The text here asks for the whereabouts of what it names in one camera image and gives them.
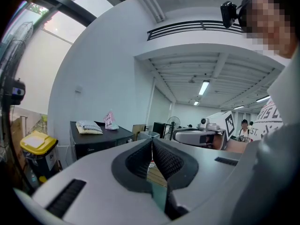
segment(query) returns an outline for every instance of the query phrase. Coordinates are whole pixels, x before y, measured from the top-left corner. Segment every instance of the yellow trash bin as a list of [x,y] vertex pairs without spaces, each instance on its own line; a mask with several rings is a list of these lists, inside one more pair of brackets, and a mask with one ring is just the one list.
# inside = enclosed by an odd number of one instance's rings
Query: yellow trash bin
[[20,141],[24,156],[37,177],[45,176],[49,179],[57,173],[57,156],[54,149],[57,143],[57,139],[37,131]]

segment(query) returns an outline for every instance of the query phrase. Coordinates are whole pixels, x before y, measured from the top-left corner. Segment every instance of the metal railing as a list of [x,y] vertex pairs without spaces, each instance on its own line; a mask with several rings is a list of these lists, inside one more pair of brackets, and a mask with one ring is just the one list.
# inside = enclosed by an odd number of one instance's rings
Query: metal railing
[[148,40],[155,38],[163,37],[169,34],[186,32],[186,31],[197,31],[197,30],[212,30],[212,31],[224,31],[242,34],[243,31],[238,24],[234,24],[230,28],[225,28],[222,21],[214,20],[197,20],[197,21],[187,21],[187,22],[178,22],[162,26],[160,28],[153,29],[148,31]]

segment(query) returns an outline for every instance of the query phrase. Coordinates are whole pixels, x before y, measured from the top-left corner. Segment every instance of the cardboard box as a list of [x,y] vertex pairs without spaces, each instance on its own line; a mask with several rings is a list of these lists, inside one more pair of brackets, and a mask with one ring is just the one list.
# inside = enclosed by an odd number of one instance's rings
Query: cardboard box
[[132,133],[134,134],[133,141],[137,140],[137,136],[139,132],[142,132],[145,128],[146,124],[136,124],[132,126]]
[[236,140],[229,139],[225,151],[243,153],[246,149],[247,144],[247,142],[238,142]]

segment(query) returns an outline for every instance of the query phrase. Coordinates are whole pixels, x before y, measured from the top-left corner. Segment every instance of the black rubber grip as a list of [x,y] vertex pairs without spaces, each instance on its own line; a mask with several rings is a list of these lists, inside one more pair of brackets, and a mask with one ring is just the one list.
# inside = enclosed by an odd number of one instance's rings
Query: black rubber grip
[[177,219],[188,211],[176,205],[172,191],[186,188],[192,182],[198,172],[198,162],[191,155],[159,139],[153,139],[152,152],[156,166],[167,180],[165,214],[172,220]]
[[62,218],[85,184],[85,181],[73,179],[46,209]]
[[149,164],[152,160],[152,140],[119,154],[112,162],[112,174],[127,190],[152,195],[152,185],[146,181]]
[[231,165],[231,166],[236,166],[239,162],[238,160],[225,158],[225,157],[217,157],[215,159],[215,161],[220,162],[220,163],[224,163],[224,164],[228,164],[228,165]]

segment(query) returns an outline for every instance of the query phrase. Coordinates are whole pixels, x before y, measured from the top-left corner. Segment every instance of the fan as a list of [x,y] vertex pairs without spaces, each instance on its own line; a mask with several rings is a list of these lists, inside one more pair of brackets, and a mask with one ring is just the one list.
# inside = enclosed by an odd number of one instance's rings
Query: fan
[[180,126],[180,119],[178,117],[170,117],[167,124],[172,124],[174,129],[177,129]]
[[173,131],[180,126],[178,117],[170,117],[165,128],[165,139],[171,140]]
[[21,26],[19,26],[14,34],[6,35],[6,38],[3,39],[4,42],[2,42],[1,44],[0,51],[0,110],[1,126],[3,126],[0,129],[0,137],[1,139],[3,139],[3,144],[7,144],[5,147],[1,147],[3,151],[1,151],[0,153],[0,161],[4,160],[5,162],[7,162],[7,164],[14,164],[17,168],[16,170],[14,170],[15,175],[17,175],[17,177],[14,177],[14,179],[17,179],[19,176],[21,176],[20,180],[24,180],[27,184],[27,187],[31,191],[33,191],[33,187],[28,181],[28,178],[24,173],[24,169],[22,169],[18,161],[18,154],[16,153],[15,148],[11,142],[11,137],[13,135],[11,135],[10,132],[9,112],[11,105],[20,104],[14,102],[16,101],[15,98],[18,98],[18,100],[20,100],[20,97],[23,98],[24,96],[24,93],[22,94],[22,96],[17,92],[15,93],[15,86],[21,84],[19,80],[15,80],[15,74],[32,33],[33,23],[24,22]]

